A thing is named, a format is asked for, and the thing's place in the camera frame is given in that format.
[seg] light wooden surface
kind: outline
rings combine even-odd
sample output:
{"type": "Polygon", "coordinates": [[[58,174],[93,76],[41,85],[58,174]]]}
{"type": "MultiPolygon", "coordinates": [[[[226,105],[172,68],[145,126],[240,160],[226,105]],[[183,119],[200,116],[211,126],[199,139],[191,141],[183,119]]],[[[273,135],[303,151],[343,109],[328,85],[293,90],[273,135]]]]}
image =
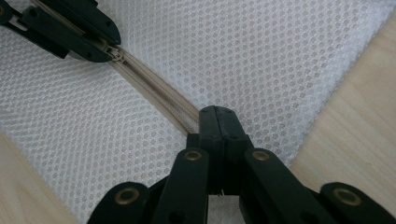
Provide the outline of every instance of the light wooden surface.
{"type": "Polygon", "coordinates": [[[0,223],[76,223],[21,152],[0,133],[0,223]]]}
{"type": "Polygon", "coordinates": [[[396,217],[396,13],[318,116],[290,169],[318,191],[339,181],[396,217]]]}
{"type": "MultiPolygon", "coordinates": [[[[396,216],[396,14],[332,96],[290,169],[308,187],[351,184],[396,216]]],[[[0,133],[0,223],[76,223],[0,133]]]]}

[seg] white mesh fabric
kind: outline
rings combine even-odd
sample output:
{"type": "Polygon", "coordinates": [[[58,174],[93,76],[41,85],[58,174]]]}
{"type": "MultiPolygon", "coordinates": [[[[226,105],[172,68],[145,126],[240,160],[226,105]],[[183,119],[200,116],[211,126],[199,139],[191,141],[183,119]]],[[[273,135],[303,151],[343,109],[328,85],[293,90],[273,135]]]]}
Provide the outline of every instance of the white mesh fabric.
{"type": "MultiPolygon", "coordinates": [[[[26,1],[8,1],[17,9],[26,1]]],[[[198,108],[223,105],[286,164],[395,1],[98,1],[123,47],[198,108]]],[[[107,64],[1,27],[0,127],[80,222],[123,181],[169,174],[185,137],[107,64]]],[[[235,198],[208,223],[242,223],[235,198]]]]}

